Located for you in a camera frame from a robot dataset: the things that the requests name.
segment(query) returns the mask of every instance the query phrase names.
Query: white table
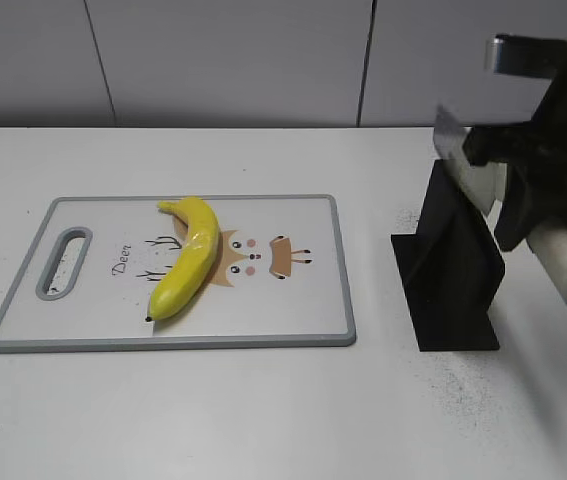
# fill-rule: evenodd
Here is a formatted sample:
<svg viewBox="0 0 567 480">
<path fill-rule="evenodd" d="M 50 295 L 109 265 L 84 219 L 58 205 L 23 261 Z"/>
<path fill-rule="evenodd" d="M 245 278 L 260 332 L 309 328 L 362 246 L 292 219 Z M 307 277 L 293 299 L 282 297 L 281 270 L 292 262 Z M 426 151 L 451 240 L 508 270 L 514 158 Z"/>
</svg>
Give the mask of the white table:
<svg viewBox="0 0 567 480">
<path fill-rule="evenodd" d="M 501 350 L 419 353 L 389 242 L 430 129 L 0 129 L 0 302 L 65 195 L 331 193 L 348 348 L 0 355 L 0 479 L 567 478 L 567 307 L 526 246 Z"/>
</svg>

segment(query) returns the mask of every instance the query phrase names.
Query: yellow banana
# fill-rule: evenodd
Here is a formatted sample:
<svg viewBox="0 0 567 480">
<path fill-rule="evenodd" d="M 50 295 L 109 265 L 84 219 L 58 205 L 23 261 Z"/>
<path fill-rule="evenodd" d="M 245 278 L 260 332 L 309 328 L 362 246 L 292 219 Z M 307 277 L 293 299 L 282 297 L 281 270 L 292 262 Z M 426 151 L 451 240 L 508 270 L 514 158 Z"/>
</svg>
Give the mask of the yellow banana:
<svg viewBox="0 0 567 480">
<path fill-rule="evenodd" d="M 148 322 L 175 315 L 192 299 L 216 260 L 219 244 L 219 222 L 200 198 L 159 202 L 158 207 L 187 223 L 187 241 L 176 264 L 152 292 Z"/>
</svg>

